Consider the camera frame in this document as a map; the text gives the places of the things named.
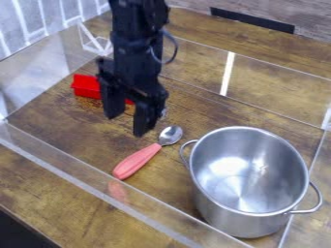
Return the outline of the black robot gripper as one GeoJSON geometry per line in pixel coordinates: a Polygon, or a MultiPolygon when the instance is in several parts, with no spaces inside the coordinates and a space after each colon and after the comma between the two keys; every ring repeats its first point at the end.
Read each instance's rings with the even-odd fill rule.
{"type": "Polygon", "coordinates": [[[134,103],[133,135],[141,137],[153,129],[165,109],[166,90],[158,82],[162,61],[164,33],[145,37],[110,32],[113,58],[97,60],[102,112],[108,119],[125,109],[125,100],[134,103]]]}

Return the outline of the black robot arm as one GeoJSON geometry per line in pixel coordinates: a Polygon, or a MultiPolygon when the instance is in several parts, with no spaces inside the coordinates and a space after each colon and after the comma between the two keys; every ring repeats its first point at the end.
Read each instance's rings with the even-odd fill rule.
{"type": "Polygon", "coordinates": [[[153,129],[168,98],[157,80],[168,7],[164,0],[108,0],[108,4],[113,59],[97,59],[102,112],[112,119],[124,112],[125,101],[132,101],[133,135],[141,137],[153,129]]]}

